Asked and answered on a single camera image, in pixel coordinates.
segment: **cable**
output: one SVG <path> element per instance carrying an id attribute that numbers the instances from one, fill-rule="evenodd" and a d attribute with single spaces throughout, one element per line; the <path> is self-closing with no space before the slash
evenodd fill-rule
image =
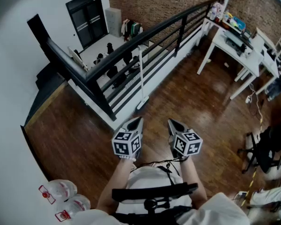
<path id="1" fill-rule="evenodd" d="M 180 158 L 177 157 L 175 159 L 171 159 L 171 160 L 163 160 L 163 161 L 154 161 L 154 162 L 150 162 L 150 163 L 142 163 L 139 167 L 143 167 L 145 165 L 151 165 L 153 163 L 166 163 L 166 162 L 180 162 Z"/>
<path id="2" fill-rule="evenodd" d="M 238 196 L 239 194 L 238 193 L 236 193 L 236 195 L 234 196 L 234 198 L 233 199 L 231 199 L 232 201 L 233 200 L 235 200 L 236 199 L 236 197 Z"/>
<path id="3" fill-rule="evenodd" d="M 172 162 L 170 162 L 170 164 L 174 167 L 174 169 L 176 170 L 178 176 L 180 176 L 180 173 L 178 172 L 177 168 L 172 164 Z"/>
<path id="4" fill-rule="evenodd" d="M 167 175 L 168 175 L 168 177 L 170 179 L 170 184 L 171 185 L 175 185 L 173 180 L 172 180 L 172 178 L 170 178 L 170 162 L 167 163 Z"/>
<path id="5" fill-rule="evenodd" d="M 257 98 L 256 105 L 257 105 L 257 108 L 258 108 L 258 112 L 259 112 L 259 114 L 260 114 L 260 132 L 262 132 L 263 116 L 262 116 L 262 114 L 261 114 L 261 111 L 260 111 L 260 108 L 259 108 L 259 105 L 258 105 L 258 102 L 259 102 L 259 100 L 258 100 L 258 95 L 256 94 L 256 91 L 254 90 L 253 84 L 250 83 L 249 86 L 250 86 L 250 89 L 252 90 L 252 94 L 249 95 L 249 96 L 247 97 L 247 99 L 248 99 L 248 102 L 251 103 L 251 102 L 252 102 L 252 96 L 253 96 L 254 94 L 256 95 L 256 98 Z"/>

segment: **black metal railing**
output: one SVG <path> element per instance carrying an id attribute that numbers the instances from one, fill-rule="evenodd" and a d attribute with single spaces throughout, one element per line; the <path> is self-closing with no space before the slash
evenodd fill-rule
<path id="1" fill-rule="evenodd" d="M 178 51 L 182 47 L 181 43 L 183 40 L 201 26 L 203 19 L 207 15 L 212 4 L 217 1 L 220 0 L 209 0 L 193 6 L 144 31 L 116 49 L 88 72 L 84 71 L 79 65 L 77 65 L 50 39 L 38 15 L 29 20 L 28 25 L 39 41 L 50 62 L 54 62 L 59 67 L 65 67 L 75 84 L 78 85 L 104 112 L 106 112 L 112 120 L 115 120 L 116 114 L 120 110 L 120 108 L 118 108 L 114 111 L 115 107 L 127 94 L 129 94 L 129 92 L 131 92 L 133 88 L 135 88 L 135 86 L 139 84 L 139 69 L 126 76 L 127 71 L 139 62 L 139 58 L 134 59 L 127 66 L 122 68 L 101 88 L 99 87 L 97 80 L 119 61 L 121 61 L 127 52 L 132 52 L 139 45 L 152 40 L 152 38 L 160 37 L 159 35 L 161 33 L 170 29 L 171 31 L 164 37 L 153 39 L 154 44 L 142 52 L 142 56 L 145 57 L 155 48 L 158 46 L 160 47 L 160 49 L 143 64 L 144 76 L 146 76 L 158 64 L 160 64 L 160 62 L 169 56 L 170 53 L 172 53 L 172 55 L 165 62 L 167 62 L 171 57 L 177 55 Z M 117 81 L 122 79 L 123 76 L 125 76 L 126 79 L 121 81 L 121 84 L 113 89 L 111 93 L 106 94 L 107 90 Z"/>

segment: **white shirt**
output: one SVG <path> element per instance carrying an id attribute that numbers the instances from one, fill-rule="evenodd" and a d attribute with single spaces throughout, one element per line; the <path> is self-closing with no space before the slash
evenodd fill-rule
<path id="1" fill-rule="evenodd" d="M 170 174 L 175 184 L 182 183 L 177 174 Z M 159 168 L 142 167 L 133 171 L 128 180 L 127 189 L 155 188 L 170 185 L 167 174 Z M 170 202 L 170 207 L 191 206 L 188 195 Z M 117 213 L 147 213 L 143 204 L 119 204 Z M 177 221 L 180 225 L 249 225 L 249 219 L 244 212 L 223 193 L 218 193 L 203 204 L 198 210 L 192 209 L 183 214 Z M 101 210 L 78 212 L 72 220 L 73 225 L 121 225 L 113 216 Z"/>

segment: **red label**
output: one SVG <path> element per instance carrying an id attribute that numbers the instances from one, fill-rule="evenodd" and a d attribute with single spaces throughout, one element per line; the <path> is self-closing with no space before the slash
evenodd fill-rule
<path id="1" fill-rule="evenodd" d="M 59 184 L 65 190 L 66 196 L 69 197 L 69 188 L 67 186 L 65 186 L 63 182 L 60 182 Z"/>
<path id="2" fill-rule="evenodd" d="M 85 211 L 85 208 L 81 202 L 74 200 L 74 203 L 78 204 L 78 206 L 82 209 L 82 211 Z"/>

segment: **white table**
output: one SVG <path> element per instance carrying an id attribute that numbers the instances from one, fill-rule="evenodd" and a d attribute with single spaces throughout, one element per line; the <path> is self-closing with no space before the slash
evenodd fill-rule
<path id="1" fill-rule="evenodd" d="M 270 47 L 270 48 L 272 48 L 274 51 L 276 51 L 276 46 L 275 46 L 275 44 L 274 44 L 274 43 L 267 37 L 267 35 L 264 34 L 259 28 L 256 28 L 256 36 L 260 36 L 260 37 L 264 40 L 265 44 L 266 44 L 268 47 Z"/>
<path id="2" fill-rule="evenodd" d="M 213 51 L 214 47 L 217 46 L 218 48 L 222 49 L 224 52 L 226 52 L 227 54 L 229 54 L 231 57 L 233 57 L 235 60 L 237 60 L 240 64 L 242 64 L 242 66 L 244 67 L 240 73 L 238 73 L 235 81 L 237 81 L 239 78 L 244 79 L 249 73 L 252 74 L 251 78 L 249 78 L 231 97 L 230 99 L 235 98 L 239 93 L 241 93 L 256 77 L 260 76 L 265 69 L 267 69 L 272 75 L 273 77 L 264 85 L 262 86 L 257 92 L 256 94 L 258 95 L 259 93 L 261 93 L 263 90 L 265 90 L 276 78 L 279 77 L 279 73 L 278 73 L 278 68 L 277 68 L 277 64 L 276 62 L 274 62 L 274 60 L 268 55 L 266 48 L 263 47 L 263 51 L 264 51 L 264 60 L 262 61 L 262 64 L 265 66 L 265 68 L 259 73 L 259 67 L 252 67 L 249 68 L 246 65 L 246 58 L 244 55 L 242 56 L 238 56 L 236 51 L 230 47 L 229 45 L 226 44 L 226 37 L 224 36 L 224 32 L 225 29 L 222 28 L 220 25 L 214 23 L 213 21 L 209 20 L 209 19 L 204 19 L 202 28 L 201 28 L 201 35 L 198 37 L 197 40 L 197 45 L 200 42 L 201 37 L 205 34 L 207 35 L 207 33 L 209 32 L 209 28 L 207 27 L 206 29 L 206 25 L 211 24 L 211 25 L 215 25 L 219 28 L 219 30 L 217 31 L 215 37 L 213 38 L 213 41 L 209 47 L 209 50 L 207 51 L 205 58 L 197 72 L 197 74 L 200 74 L 202 69 L 204 68 L 207 60 L 210 57 L 211 52 Z M 267 44 L 269 47 L 273 47 L 274 44 L 272 43 L 272 41 L 258 28 L 256 28 L 257 34 L 259 36 L 261 36 L 263 39 L 265 39 L 265 44 Z M 251 52 L 251 49 L 247 47 L 247 50 L 245 51 L 246 53 Z"/>
<path id="3" fill-rule="evenodd" d="M 238 61 L 246 70 L 248 70 L 251 73 L 251 77 L 248 78 L 247 81 L 243 83 L 243 85 L 240 86 L 239 89 L 237 89 L 234 94 L 230 96 L 230 99 L 234 99 L 238 94 L 240 94 L 251 82 L 254 81 L 256 77 L 259 76 L 259 65 L 258 64 L 252 64 L 247 63 L 247 58 L 245 57 L 244 53 L 241 56 L 238 56 L 235 49 L 230 47 L 228 44 L 226 44 L 226 36 L 224 35 L 225 30 L 223 28 L 219 28 L 217 33 L 215 34 L 211 45 L 209 47 L 209 50 L 207 51 L 204 60 L 201 63 L 201 66 L 197 72 L 197 74 L 200 74 L 203 70 L 204 66 L 206 65 L 207 60 L 209 59 L 209 56 L 211 52 L 213 51 L 214 47 L 217 46 L 218 48 L 222 49 L 224 52 L 226 52 L 228 55 L 230 55 L 232 58 L 234 58 L 236 61 Z M 250 53 L 252 51 L 251 48 L 247 47 L 245 53 Z"/>

